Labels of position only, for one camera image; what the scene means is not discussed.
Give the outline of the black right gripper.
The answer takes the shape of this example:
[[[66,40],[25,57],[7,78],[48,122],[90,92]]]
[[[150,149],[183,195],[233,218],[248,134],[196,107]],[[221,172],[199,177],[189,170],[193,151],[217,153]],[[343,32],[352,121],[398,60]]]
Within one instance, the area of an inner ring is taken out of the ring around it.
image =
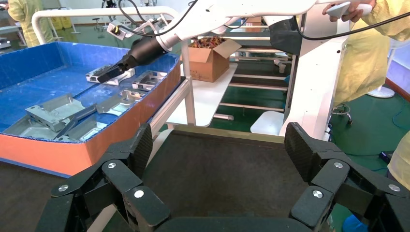
[[[107,82],[123,74],[123,71],[137,66],[148,65],[157,58],[168,53],[164,50],[155,37],[144,36],[135,40],[130,50],[120,60],[111,67],[104,68],[96,72],[99,83]]]

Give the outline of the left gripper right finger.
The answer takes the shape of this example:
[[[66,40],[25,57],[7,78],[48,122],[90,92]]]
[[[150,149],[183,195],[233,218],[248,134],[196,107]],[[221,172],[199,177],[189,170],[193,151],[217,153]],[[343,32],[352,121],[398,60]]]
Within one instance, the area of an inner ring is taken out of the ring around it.
[[[317,232],[335,204],[348,208],[370,232],[407,232],[410,193],[400,183],[352,161],[334,143],[310,137],[296,122],[286,127],[284,146],[308,187],[290,218]]]

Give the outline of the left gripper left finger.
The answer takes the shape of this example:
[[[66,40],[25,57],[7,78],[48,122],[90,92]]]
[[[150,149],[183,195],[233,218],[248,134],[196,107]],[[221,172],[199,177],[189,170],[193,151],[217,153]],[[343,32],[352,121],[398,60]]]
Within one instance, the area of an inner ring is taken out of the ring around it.
[[[85,232],[110,205],[133,231],[155,231],[170,209],[142,181],[152,148],[147,123],[132,138],[110,145],[95,164],[52,188],[36,231]]]

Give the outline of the bare person hand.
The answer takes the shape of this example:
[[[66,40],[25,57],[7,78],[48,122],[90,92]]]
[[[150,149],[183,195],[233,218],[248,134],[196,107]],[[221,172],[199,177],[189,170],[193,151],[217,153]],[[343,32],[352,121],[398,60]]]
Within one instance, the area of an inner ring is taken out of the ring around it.
[[[349,8],[347,11],[349,12],[347,15],[342,15],[341,17],[333,17],[329,16],[329,20],[331,22],[336,22],[341,19],[343,22],[352,21],[357,22],[364,14],[362,9],[357,9],[360,4],[369,4],[373,9],[376,5],[376,0],[351,0]]]

